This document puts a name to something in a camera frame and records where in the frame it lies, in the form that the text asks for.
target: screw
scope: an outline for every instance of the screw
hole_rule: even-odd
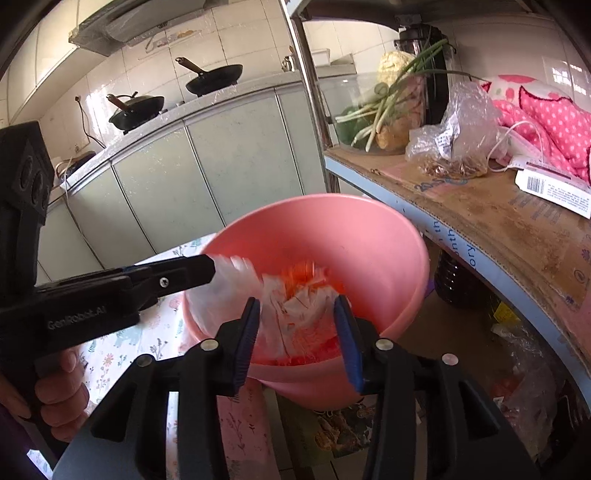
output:
[[[453,367],[454,365],[457,365],[460,360],[453,353],[446,353],[442,356],[441,361],[443,361],[444,364]]]
[[[375,342],[375,346],[378,350],[391,350],[394,348],[394,343],[390,339],[380,338],[380,340]]]
[[[201,342],[201,350],[205,350],[206,352],[211,352],[219,346],[220,344],[217,342],[217,340],[214,340],[213,338],[208,338],[207,340]]]
[[[147,367],[149,364],[152,363],[152,356],[140,355],[135,361],[135,363],[137,363],[139,367]]]

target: pink polka dot fabric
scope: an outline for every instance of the pink polka dot fabric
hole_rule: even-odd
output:
[[[502,112],[501,125],[532,122],[540,132],[546,160],[590,183],[591,113],[562,91],[531,77],[499,75],[481,85]],[[515,131],[540,150],[533,126],[519,125]]]

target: pink bowl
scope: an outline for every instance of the pink bowl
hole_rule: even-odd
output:
[[[251,212],[220,231],[203,251],[248,258],[257,273],[278,275],[312,260],[340,280],[358,317],[397,340],[423,301],[429,261],[423,239],[403,215],[375,200],[340,194],[295,197]],[[185,324],[205,337],[183,300]],[[294,367],[251,364],[248,375],[312,410],[359,399],[342,357]]]

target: cabinet door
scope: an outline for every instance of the cabinet door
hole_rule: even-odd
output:
[[[38,259],[53,281],[102,270],[63,200],[58,200],[57,205],[52,205],[47,212],[45,225],[39,234]],[[42,279],[37,273],[37,283],[41,283]]]
[[[105,268],[154,255],[110,166],[70,196],[70,208]]]
[[[314,124],[302,87],[279,92],[279,102],[305,194],[326,193]]]
[[[113,167],[157,253],[223,228],[184,128]]]
[[[302,195],[274,93],[199,120],[189,131],[226,224]]]

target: finger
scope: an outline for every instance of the finger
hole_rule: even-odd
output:
[[[78,347],[64,350],[60,354],[60,366],[64,372],[71,373],[78,364]]]
[[[78,364],[71,373],[60,371],[41,378],[35,385],[37,398],[46,405],[67,400],[78,391],[83,376],[84,369]]]
[[[72,439],[78,433],[78,430],[82,428],[84,422],[88,418],[88,414],[83,412],[77,419],[71,421],[70,423],[66,423],[60,427],[53,427],[51,429],[51,434],[57,439],[61,440],[62,442],[70,443]]]
[[[72,398],[56,403],[55,405],[43,405],[41,418],[50,427],[61,427],[77,419],[88,405],[88,390],[82,385]]]
[[[31,418],[31,410],[27,402],[2,374],[0,374],[0,404],[4,405],[15,417]]]

